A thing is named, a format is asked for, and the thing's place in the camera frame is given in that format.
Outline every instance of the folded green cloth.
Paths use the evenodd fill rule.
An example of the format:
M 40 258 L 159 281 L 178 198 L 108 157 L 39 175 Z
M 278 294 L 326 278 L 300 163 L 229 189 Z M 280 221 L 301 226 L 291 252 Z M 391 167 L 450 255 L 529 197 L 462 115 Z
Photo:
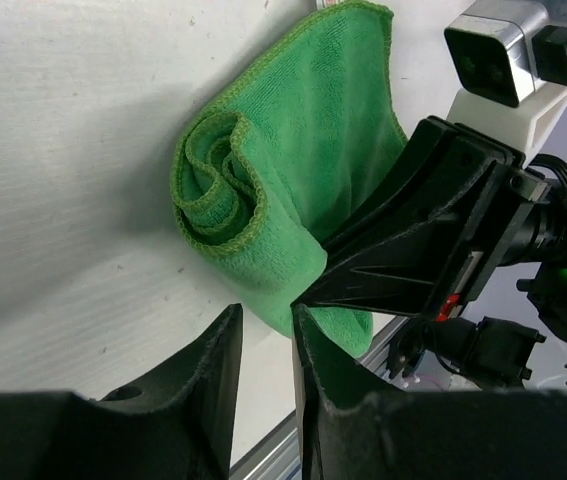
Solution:
M 247 306 L 292 335 L 290 303 L 323 272 L 319 242 L 369 196 L 405 143 L 392 111 L 392 13 L 351 0 L 300 22 L 207 105 L 171 173 L 178 225 Z M 353 356 L 367 312 L 314 308 Z

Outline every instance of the towel fold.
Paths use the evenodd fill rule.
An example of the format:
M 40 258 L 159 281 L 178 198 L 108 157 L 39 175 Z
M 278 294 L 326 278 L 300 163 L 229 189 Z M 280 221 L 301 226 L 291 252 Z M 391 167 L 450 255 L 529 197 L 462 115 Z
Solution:
M 391 107 L 392 13 L 351 0 L 300 22 L 207 105 L 171 174 L 183 235 L 268 325 L 291 336 L 290 304 L 323 272 L 320 241 L 369 196 L 406 138 Z M 353 356 L 371 315 L 314 308 Z

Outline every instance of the table surface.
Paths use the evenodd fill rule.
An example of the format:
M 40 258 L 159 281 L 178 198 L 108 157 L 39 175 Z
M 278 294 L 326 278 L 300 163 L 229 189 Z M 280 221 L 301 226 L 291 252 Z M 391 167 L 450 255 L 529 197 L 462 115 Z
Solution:
M 443 28 L 470 0 L 386 0 L 409 134 L 459 88 Z M 139 376 L 237 298 L 175 228 L 184 123 L 307 0 L 0 0 L 0 390 L 90 397 Z M 377 318 L 380 328 L 387 318 Z M 249 312 L 233 462 L 294 408 L 290 341 Z

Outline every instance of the black connector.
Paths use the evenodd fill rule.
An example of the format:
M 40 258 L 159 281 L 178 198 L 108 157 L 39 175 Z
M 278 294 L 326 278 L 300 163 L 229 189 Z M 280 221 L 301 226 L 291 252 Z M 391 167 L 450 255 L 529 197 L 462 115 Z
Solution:
M 548 25 L 532 39 L 538 75 L 567 87 L 567 27 Z

